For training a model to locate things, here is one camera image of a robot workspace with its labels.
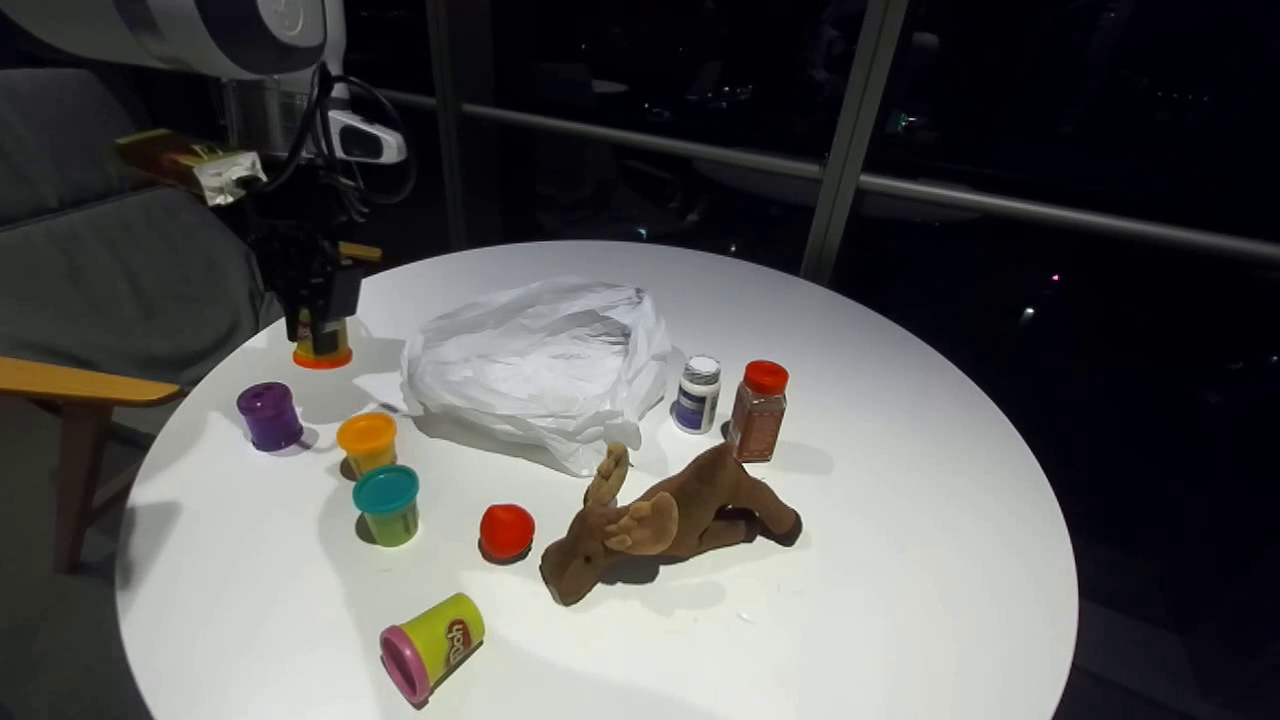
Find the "red cap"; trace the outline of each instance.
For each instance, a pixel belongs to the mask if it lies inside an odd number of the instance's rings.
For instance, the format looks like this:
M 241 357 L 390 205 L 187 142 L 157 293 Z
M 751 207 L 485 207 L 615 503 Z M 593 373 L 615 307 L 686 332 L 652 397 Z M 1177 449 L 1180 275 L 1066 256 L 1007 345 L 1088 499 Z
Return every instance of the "red cap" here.
M 774 359 L 751 359 L 744 384 L 755 397 L 779 397 L 788 388 L 788 366 Z
M 481 556 L 488 562 L 514 562 L 531 548 L 531 514 L 518 503 L 488 503 L 481 514 Z

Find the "small cup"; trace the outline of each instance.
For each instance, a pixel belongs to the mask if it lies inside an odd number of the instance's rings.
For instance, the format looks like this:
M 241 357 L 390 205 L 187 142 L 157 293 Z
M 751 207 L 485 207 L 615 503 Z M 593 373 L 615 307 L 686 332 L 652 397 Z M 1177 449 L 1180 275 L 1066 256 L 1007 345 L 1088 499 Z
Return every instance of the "small cup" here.
M 485 644 L 485 617 L 469 591 L 451 591 L 436 607 L 390 625 L 380 636 L 382 667 L 409 705 L 428 697 Z
M 249 422 L 249 439 L 259 453 L 280 453 L 302 439 L 289 384 L 250 384 L 235 397 L 235 408 Z
M 346 453 L 350 479 L 396 462 L 396 419 L 382 413 L 350 416 L 334 426 L 334 444 Z
M 414 472 L 404 462 L 354 479 L 350 499 L 373 544 L 396 548 L 414 536 L 414 492 Z
M 346 325 L 334 318 L 334 325 L 321 327 L 321 336 L 300 332 L 300 339 L 293 345 L 293 359 L 310 373 L 350 364 Z
M 518 562 L 531 548 L 531 514 L 518 503 L 488 503 L 481 514 L 481 556 L 488 562 Z

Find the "white round table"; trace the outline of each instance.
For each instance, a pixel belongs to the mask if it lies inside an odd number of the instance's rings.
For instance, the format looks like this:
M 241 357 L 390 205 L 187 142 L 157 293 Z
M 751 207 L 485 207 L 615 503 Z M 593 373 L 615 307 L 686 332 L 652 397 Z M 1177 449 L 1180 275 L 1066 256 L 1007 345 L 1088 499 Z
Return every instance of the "white round table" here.
M 343 413 L 401 403 L 401 348 L 485 293 L 593 275 L 649 288 L 673 339 L 724 364 L 718 416 L 751 357 L 792 366 L 761 475 L 803 513 L 797 548 L 724 548 L 654 583 L 561 607 L 538 583 L 582 479 L 401 422 L 425 479 L 409 548 L 354 539 L 331 444 Z M 300 373 L 282 327 L 227 357 L 157 435 L 129 497 L 115 612 L 157 720 L 1027 720 L 1053 716 L 1077 646 L 1060 503 L 999 408 L 893 318 L 807 278 L 654 242 L 509 242 L 373 275 L 354 364 Z M 255 453 L 235 390 L 297 388 L 310 453 Z M 708 449 L 663 403 L 624 499 Z M 488 503 L 523 503 L 523 562 L 474 552 Z M 485 646 L 409 706 L 380 629 L 469 591 Z

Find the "orange cup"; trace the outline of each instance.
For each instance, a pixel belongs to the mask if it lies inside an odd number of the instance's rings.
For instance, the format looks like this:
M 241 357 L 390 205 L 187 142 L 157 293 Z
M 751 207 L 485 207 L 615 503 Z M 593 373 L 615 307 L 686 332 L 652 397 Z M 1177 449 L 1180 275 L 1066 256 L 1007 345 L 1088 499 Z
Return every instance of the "orange cup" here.
M 346 453 L 350 479 L 396 462 L 396 419 L 382 413 L 346 416 L 334 426 L 334 444 Z

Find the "plastic bag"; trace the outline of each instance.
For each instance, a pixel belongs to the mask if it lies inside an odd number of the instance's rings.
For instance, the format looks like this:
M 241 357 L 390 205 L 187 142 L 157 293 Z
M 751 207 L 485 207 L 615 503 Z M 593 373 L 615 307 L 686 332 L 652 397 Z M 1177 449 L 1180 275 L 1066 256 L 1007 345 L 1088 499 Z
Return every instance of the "plastic bag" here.
M 639 444 L 676 366 L 643 288 L 564 275 L 428 318 L 401 373 L 425 433 L 593 475 L 603 444 Z

